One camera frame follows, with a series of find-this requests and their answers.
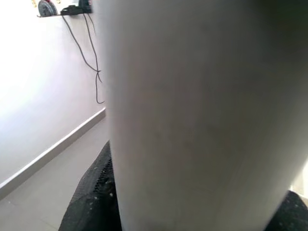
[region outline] gray floor tile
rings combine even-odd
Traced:
[[[108,136],[105,123],[105,120],[98,123],[9,194],[4,200],[4,205],[0,204],[0,221],[2,217],[6,216],[6,214],[1,213],[1,207],[10,208],[11,206],[17,209],[19,213],[27,211],[28,216],[36,218],[36,224],[34,225],[39,226],[41,223],[45,223],[55,229],[59,228],[63,214],[80,178],[107,142]],[[3,227],[0,223],[0,230],[10,231],[12,228],[10,224]],[[22,230],[39,231],[40,229]]]
[[[14,208],[0,227],[2,231],[57,231],[56,228],[18,207]]]
[[[4,224],[5,221],[10,218],[15,207],[16,206],[13,205],[10,201],[7,201],[5,199],[0,201],[0,230],[2,230],[2,224]]]

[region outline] black cable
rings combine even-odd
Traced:
[[[94,45],[93,45],[93,42],[92,42],[91,33],[90,33],[90,29],[89,29],[89,24],[88,24],[88,21],[87,21],[87,18],[85,16],[85,14],[83,13],[82,15],[83,15],[83,17],[85,18],[85,21],[86,21],[86,25],[87,25],[87,29],[88,29],[88,34],[89,34],[89,39],[90,39],[91,46],[92,46],[92,49],[93,49],[93,52],[94,52],[94,55],[95,55],[96,70],[98,70],[97,55],[96,55],[96,51],[95,51],[95,48],[94,48]]]
[[[75,40],[75,43],[77,44],[77,46],[78,46],[78,48],[79,48],[79,50],[80,50],[80,53],[81,53],[81,55],[82,55],[82,58],[83,58],[83,60],[85,61],[86,65],[89,66],[93,71],[98,71],[98,70],[95,70],[95,68],[93,68],[90,64],[88,64],[88,62],[87,62],[85,56],[83,55],[82,49],[81,49],[79,43],[77,42],[77,40],[76,40],[76,38],[75,38],[75,36],[74,36],[74,34],[73,34],[73,32],[72,32],[71,27],[69,26],[67,20],[64,18],[63,15],[62,15],[62,18],[63,18],[63,20],[65,21],[65,23],[66,23],[66,25],[67,25],[67,28],[69,29],[69,32],[71,33],[73,39]]]
[[[97,85],[97,79],[98,79],[101,83],[102,83],[102,80],[101,80],[100,74],[99,74],[99,73],[100,73],[100,70],[98,69],[97,55],[96,55],[96,51],[95,51],[95,48],[94,48],[94,45],[93,45],[93,42],[92,42],[92,38],[91,38],[90,30],[89,30],[89,25],[88,25],[88,21],[87,21],[87,19],[86,19],[86,17],[85,17],[84,14],[83,14],[83,16],[84,16],[85,21],[86,21],[86,25],[87,25],[87,29],[88,29],[88,34],[89,34],[91,46],[92,46],[92,48],[93,48],[93,52],[94,52],[94,55],[95,55],[96,69],[93,68],[90,64],[88,64],[88,62],[87,62],[87,60],[86,60],[86,58],[85,58],[85,56],[84,56],[84,54],[83,54],[83,52],[82,52],[82,49],[81,49],[79,43],[77,42],[77,39],[75,38],[75,36],[74,36],[74,34],[73,34],[73,32],[72,32],[71,27],[69,26],[67,20],[63,17],[63,15],[62,15],[62,18],[63,18],[63,20],[65,21],[65,23],[66,23],[66,25],[67,25],[67,27],[68,27],[68,30],[69,30],[69,32],[71,33],[71,35],[72,35],[72,37],[73,37],[75,43],[77,44],[77,46],[78,46],[78,48],[79,48],[79,50],[80,50],[81,56],[82,56],[83,60],[85,61],[86,65],[87,65],[88,67],[90,67],[93,71],[96,71],[96,76],[95,76],[96,102],[97,102],[98,104],[102,104],[103,102],[105,102],[105,100],[104,100],[104,101],[101,101],[101,102],[98,100],[98,85]]]
[[[94,26],[93,20],[92,20],[92,18],[91,18],[91,16],[90,16],[89,14],[87,14],[87,15],[88,15],[89,19],[90,19],[90,20],[91,20],[91,22],[92,22],[92,26],[93,26],[94,34],[96,35],[96,31],[95,31],[95,26]]]

